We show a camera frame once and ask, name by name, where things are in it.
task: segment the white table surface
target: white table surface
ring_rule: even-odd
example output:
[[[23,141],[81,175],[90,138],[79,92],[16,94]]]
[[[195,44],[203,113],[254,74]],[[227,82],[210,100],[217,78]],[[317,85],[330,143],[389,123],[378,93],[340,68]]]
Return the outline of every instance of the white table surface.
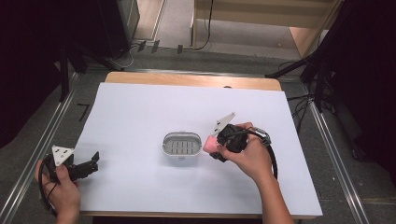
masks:
[[[283,91],[102,83],[75,150],[75,164],[99,151],[99,171],[79,181],[82,212],[260,215],[254,182],[230,161],[205,152],[170,160],[171,132],[197,133],[203,144],[217,119],[251,121],[271,135],[278,181],[290,213],[317,217],[318,203]]]

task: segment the hand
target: hand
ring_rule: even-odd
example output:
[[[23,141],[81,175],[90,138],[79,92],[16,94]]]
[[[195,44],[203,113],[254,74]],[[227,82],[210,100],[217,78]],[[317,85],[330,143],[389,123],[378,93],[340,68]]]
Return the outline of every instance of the hand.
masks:
[[[35,167],[35,180],[38,182],[39,167],[43,161],[39,160]],[[76,223],[79,216],[81,196],[77,183],[70,180],[67,168],[64,165],[56,167],[56,175],[60,183],[54,188],[55,183],[50,182],[48,175],[42,175],[44,192],[58,213],[58,223]]]
[[[236,126],[249,129],[253,127],[253,124],[247,122]],[[272,162],[268,150],[262,144],[262,140],[254,134],[247,136],[247,147],[240,153],[233,153],[222,145],[218,145],[218,151],[225,159],[235,162],[256,183],[269,175],[273,175]]]

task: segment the pink sponge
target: pink sponge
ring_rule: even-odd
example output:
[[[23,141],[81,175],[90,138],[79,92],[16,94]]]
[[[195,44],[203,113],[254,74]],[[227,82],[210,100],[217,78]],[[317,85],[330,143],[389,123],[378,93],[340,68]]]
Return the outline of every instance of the pink sponge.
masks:
[[[206,138],[206,142],[204,144],[204,151],[207,153],[217,152],[218,151],[218,138],[212,135],[209,135]]]

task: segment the small container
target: small container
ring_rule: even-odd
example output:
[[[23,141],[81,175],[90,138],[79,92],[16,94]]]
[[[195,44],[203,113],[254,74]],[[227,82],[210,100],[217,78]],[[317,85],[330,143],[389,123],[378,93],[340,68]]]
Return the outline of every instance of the small container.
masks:
[[[196,133],[169,133],[163,139],[163,152],[180,161],[194,158],[201,148],[201,138]]]

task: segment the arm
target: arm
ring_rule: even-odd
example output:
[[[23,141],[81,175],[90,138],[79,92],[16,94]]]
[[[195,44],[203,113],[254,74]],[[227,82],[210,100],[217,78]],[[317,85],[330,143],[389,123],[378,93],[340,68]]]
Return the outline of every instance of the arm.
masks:
[[[249,122],[238,126],[248,129],[253,124]],[[247,147],[240,153],[232,153],[223,146],[218,146],[218,151],[227,160],[235,162],[256,183],[262,198],[262,223],[293,223],[279,184],[272,173],[268,150],[258,136],[249,134]]]
[[[42,160],[38,161],[35,167],[35,180],[38,180],[38,170],[41,162]],[[46,195],[54,188],[49,196],[49,200],[55,206],[58,213],[57,223],[78,223],[81,197],[77,185],[70,180],[69,173],[64,165],[56,167],[56,175],[60,183],[55,188],[55,183],[51,183],[49,177],[46,175],[43,175],[43,186]]]

